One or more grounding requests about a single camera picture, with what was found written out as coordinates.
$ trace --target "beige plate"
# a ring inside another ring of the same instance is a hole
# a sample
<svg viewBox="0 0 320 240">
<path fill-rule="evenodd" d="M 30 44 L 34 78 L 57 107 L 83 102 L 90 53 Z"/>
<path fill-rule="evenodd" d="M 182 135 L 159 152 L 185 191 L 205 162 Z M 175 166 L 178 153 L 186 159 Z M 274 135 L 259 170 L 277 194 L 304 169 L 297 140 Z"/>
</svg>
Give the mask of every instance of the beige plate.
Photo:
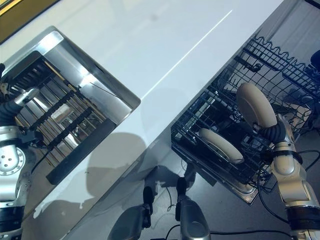
<svg viewBox="0 0 320 240">
<path fill-rule="evenodd" d="M 263 128 L 277 124 L 274 110 L 266 96 L 251 83 L 243 83 L 236 92 L 236 101 L 245 121 Z"/>
<path fill-rule="evenodd" d="M 233 146 L 230 142 L 228 142 L 219 134 L 209 129 L 201 128 L 199 130 L 199 136 L 209 144 L 219 149 L 219 151 L 226 155 L 226 157 L 231 163 L 240 164 L 244 161 L 244 157 L 238 151 L 238 149 L 236 149 L 235 146 Z"/>
</svg>

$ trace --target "silver robot arm segment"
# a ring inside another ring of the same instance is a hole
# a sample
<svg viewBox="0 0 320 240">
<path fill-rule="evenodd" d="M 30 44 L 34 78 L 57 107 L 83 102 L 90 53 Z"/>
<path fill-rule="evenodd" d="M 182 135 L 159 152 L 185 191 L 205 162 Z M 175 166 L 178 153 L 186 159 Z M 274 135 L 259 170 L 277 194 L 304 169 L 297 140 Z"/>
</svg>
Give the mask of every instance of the silver robot arm segment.
<svg viewBox="0 0 320 240">
<path fill-rule="evenodd" d="M 186 196 L 187 183 L 184 177 L 178 179 L 176 190 L 175 219 L 180 221 L 181 240 L 210 240 L 210 230 L 201 208 Z"/>
<path fill-rule="evenodd" d="M 262 128 L 259 133 L 274 144 L 272 173 L 277 179 L 281 199 L 294 240 L 320 240 L 320 205 L 307 182 L 302 159 L 296 153 L 291 126 L 280 114 L 277 125 Z"/>
<path fill-rule="evenodd" d="M 20 240 L 22 236 L 21 223 L 35 157 L 31 151 L 17 147 L 29 142 L 31 132 L 22 132 L 15 116 L 38 92 L 37 88 L 30 88 L 0 104 L 0 239 Z"/>
</svg>

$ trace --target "metal grill rack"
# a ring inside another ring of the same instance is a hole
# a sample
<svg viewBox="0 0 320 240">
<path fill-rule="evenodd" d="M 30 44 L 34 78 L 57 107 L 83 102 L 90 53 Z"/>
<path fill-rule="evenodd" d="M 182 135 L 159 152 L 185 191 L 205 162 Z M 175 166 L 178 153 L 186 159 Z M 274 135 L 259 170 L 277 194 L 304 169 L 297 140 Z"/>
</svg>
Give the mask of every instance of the metal grill rack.
<svg viewBox="0 0 320 240">
<path fill-rule="evenodd" d="M 13 98 L 30 87 L 38 87 L 40 93 L 21 110 L 16 121 L 43 134 L 45 147 L 36 153 L 55 168 L 107 118 L 44 58 L 11 82 L 10 95 Z"/>
<path fill-rule="evenodd" d="M 242 83 L 255 84 L 268 98 L 274 111 L 284 115 L 295 134 L 304 129 L 312 114 L 318 89 L 287 52 L 253 37 L 215 77 L 212 83 L 187 108 L 171 127 L 172 149 L 185 161 L 197 166 L 206 178 L 214 178 L 247 203 L 257 195 L 257 176 L 261 182 L 271 176 L 270 166 L 260 157 L 273 145 L 253 134 L 236 104 L 236 92 Z M 210 129 L 232 143 L 245 161 L 233 164 L 218 149 L 202 140 L 200 128 Z"/>
</svg>

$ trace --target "cable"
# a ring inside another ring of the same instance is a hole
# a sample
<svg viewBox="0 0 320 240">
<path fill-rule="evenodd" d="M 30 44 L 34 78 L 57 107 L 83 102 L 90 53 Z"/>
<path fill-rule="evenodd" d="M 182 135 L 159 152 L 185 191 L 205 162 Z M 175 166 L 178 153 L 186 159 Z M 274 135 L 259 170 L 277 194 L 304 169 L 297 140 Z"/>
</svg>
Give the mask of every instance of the cable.
<svg viewBox="0 0 320 240">
<path fill-rule="evenodd" d="M 172 208 L 173 206 L 175 206 L 175 205 L 172 204 L 172 198 L 171 198 L 171 193 L 170 193 L 169 189 L 168 189 L 167 187 L 166 187 L 165 189 L 167 190 L 167 192 L 168 192 L 168 194 L 169 194 L 169 198 L 170 198 L 170 206 L 168 206 L 168 208 L 166 209 L 166 211 L 169 212 L 169 211 L 171 210 L 171 208 Z"/>
<path fill-rule="evenodd" d="M 262 205 L 264 206 L 264 208 L 270 213 L 272 214 L 274 217 L 276 217 L 277 219 L 279 219 L 280 221 L 288 224 L 289 222 L 287 220 L 285 220 L 284 218 L 278 216 L 277 214 L 275 214 L 273 211 L 270 210 L 270 208 L 267 207 L 265 201 L 263 200 L 262 198 L 262 195 L 261 195 L 261 190 L 260 190 L 260 173 L 261 173 L 261 169 L 262 169 L 263 165 L 259 168 L 259 171 L 258 171 L 258 179 L 257 179 L 257 189 L 258 189 L 258 195 L 259 195 L 259 198 L 260 198 L 260 201 L 262 203 Z"/>
<path fill-rule="evenodd" d="M 183 165 L 183 159 L 181 158 L 181 168 L 184 170 L 184 171 L 186 171 L 186 168 L 184 167 L 184 165 Z"/>
<path fill-rule="evenodd" d="M 291 236 L 284 232 L 278 230 L 252 230 L 252 231 L 234 231 L 234 232 L 221 232 L 221 231 L 211 231 L 211 235 L 240 235 L 240 234 L 255 234 L 255 233 L 278 233 L 284 234 L 291 238 Z"/>
<path fill-rule="evenodd" d="M 38 167 L 38 165 L 46 158 L 46 156 L 50 153 L 50 151 L 47 151 L 43 157 L 34 165 L 34 167 L 31 170 L 31 174 L 36 170 L 36 168 Z"/>
<path fill-rule="evenodd" d="M 299 151 L 298 154 L 306 154 L 306 153 L 318 153 L 318 156 L 315 158 L 315 160 L 305 168 L 305 170 L 309 170 L 313 165 L 315 165 L 316 162 L 320 159 L 320 151 L 318 150 L 305 150 L 305 151 Z"/>
<path fill-rule="evenodd" d="M 172 229 L 174 229 L 174 228 L 176 228 L 176 227 L 179 227 L 179 226 L 180 226 L 180 224 L 177 224 L 177 225 L 174 225 L 173 227 L 171 227 L 171 228 L 169 229 L 168 233 L 166 234 L 165 240 L 168 240 L 169 234 L 170 234 L 170 232 L 172 231 Z"/>
</svg>

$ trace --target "dark floor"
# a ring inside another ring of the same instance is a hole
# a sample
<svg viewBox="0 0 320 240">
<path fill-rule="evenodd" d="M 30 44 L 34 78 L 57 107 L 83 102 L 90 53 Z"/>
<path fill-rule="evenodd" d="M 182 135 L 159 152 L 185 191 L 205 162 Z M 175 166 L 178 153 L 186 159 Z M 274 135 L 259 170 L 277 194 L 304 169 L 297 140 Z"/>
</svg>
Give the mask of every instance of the dark floor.
<svg viewBox="0 0 320 240">
<path fill-rule="evenodd" d="M 317 132 L 310 132 L 303 135 L 298 139 L 296 148 L 297 151 L 303 150 L 320 150 L 319 135 Z M 303 160 L 304 166 L 308 166 L 313 159 L 317 156 L 316 153 L 304 154 Z M 168 168 L 177 174 L 182 174 L 183 171 L 179 170 L 179 165 L 173 164 L 178 159 L 174 159 L 172 156 L 170 160 L 172 167 Z M 308 171 L 308 181 L 313 186 L 314 191 L 318 198 L 320 197 L 320 184 L 319 184 L 319 172 L 320 162 L 315 164 Z M 174 187 L 169 187 L 172 201 L 177 201 L 177 193 Z M 152 227 L 142 231 L 141 239 L 149 240 L 152 238 L 164 238 L 167 231 L 171 226 L 179 224 L 175 221 L 175 207 L 172 207 L 170 211 L 167 211 L 170 205 L 170 198 L 168 192 L 163 190 L 159 193 L 160 196 L 155 202 L 156 211 L 152 215 Z M 249 206 L 224 188 L 221 184 L 216 183 L 214 186 L 209 185 L 201 176 L 196 176 L 196 181 L 191 189 L 187 192 L 187 195 L 194 201 L 196 201 L 201 207 L 207 221 L 209 228 L 213 231 L 221 232 L 233 232 L 233 231 L 250 231 L 250 230 L 280 230 L 289 233 L 289 226 L 274 216 L 270 215 L 257 198 L 254 203 Z M 284 211 L 284 205 L 281 202 L 278 189 L 266 195 L 264 194 L 266 204 L 278 215 L 286 217 Z M 180 229 L 177 227 L 172 230 L 168 239 L 179 239 Z M 254 233 L 245 235 L 214 235 L 213 240 L 287 240 L 289 239 L 285 235 L 278 233 Z"/>
<path fill-rule="evenodd" d="M 296 144 L 298 151 L 302 150 L 320 150 L 319 135 L 317 132 L 310 132 L 302 136 Z M 308 153 L 303 155 L 304 166 L 308 166 L 317 155 Z M 151 227 L 143 229 L 141 240 L 150 240 L 156 238 L 165 238 L 168 230 L 178 224 L 175 220 L 175 207 L 168 209 L 171 204 L 169 194 L 171 194 L 172 203 L 177 202 L 177 192 L 174 187 L 176 178 L 184 175 L 183 168 L 186 164 L 181 161 L 173 151 L 165 157 L 165 160 L 158 168 L 157 176 L 158 195 L 153 204 L 153 215 L 151 216 Z M 319 173 L 320 162 L 315 164 L 308 171 L 308 181 L 314 187 L 318 198 L 320 197 Z M 115 224 L 120 214 L 127 208 L 142 203 L 142 192 L 144 182 L 137 182 L 136 187 L 126 187 L 126 181 L 123 185 L 115 188 L 108 196 L 95 206 L 94 211 L 83 218 L 75 229 L 71 231 L 65 239 L 67 240 L 105 240 L 107 239 L 111 228 Z M 221 184 L 214 186 L 208 184 L 200 175 L 196 175 L 193 186 L 187 191 L 187 195 L 198 203 L 201 207 L 209 228 L 212 231 L 234 232 L 250 230 L 280 230 L 289 233 L 290 229 L 286 223 L 283 223 L 270 215 L 257 198 L 251 206 L 243 202 Z M 277 188 L 266 195 L 264 194 L 266 204 L 275 213 L 286 217 L 285 208 L 280 200 Z M 179 240 L 180 229 L 177 227 L 170 233 L 168 240 Z M 278 233 L 254 233 L 245 235 L 214 235 L 212 240 L 288 240 L 285 235 Z"/>
</svg>

